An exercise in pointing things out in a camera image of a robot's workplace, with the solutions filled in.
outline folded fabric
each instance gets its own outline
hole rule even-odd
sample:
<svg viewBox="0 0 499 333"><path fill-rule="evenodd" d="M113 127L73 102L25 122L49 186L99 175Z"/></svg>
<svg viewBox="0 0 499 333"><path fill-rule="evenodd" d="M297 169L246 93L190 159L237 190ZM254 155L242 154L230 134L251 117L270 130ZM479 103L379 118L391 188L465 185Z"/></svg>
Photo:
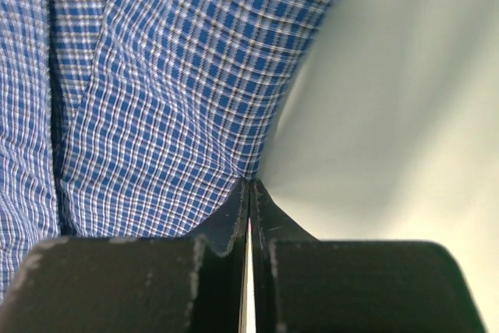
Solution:
<svg viewBox="0 0 499 333"><path fill-rule="evenodd" d="M41 239L203 221L331 1L0 0L0 295Z"/></svg>

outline garment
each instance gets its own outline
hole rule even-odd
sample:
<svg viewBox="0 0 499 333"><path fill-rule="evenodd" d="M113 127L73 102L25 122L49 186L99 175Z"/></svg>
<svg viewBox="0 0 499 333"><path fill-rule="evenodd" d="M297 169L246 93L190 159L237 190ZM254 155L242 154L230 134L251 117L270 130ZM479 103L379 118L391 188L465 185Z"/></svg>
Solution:
<svg viewBox="0 0 499 333"><path fill-rule="evenodd" d="M41 239L203 221L331 1L0 0L0 294Z"/></svg>

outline blue checkered shirt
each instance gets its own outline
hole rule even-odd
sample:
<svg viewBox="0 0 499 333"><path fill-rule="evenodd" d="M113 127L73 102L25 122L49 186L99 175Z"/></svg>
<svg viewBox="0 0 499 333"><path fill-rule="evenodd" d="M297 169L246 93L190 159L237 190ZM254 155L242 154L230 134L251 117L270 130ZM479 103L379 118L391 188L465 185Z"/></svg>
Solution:
<svg viewBox="0 0 499 333"><path fill-rule="evenodd" d="M42 239L203 221L331 1L0 0L0 296Z"/></svg>

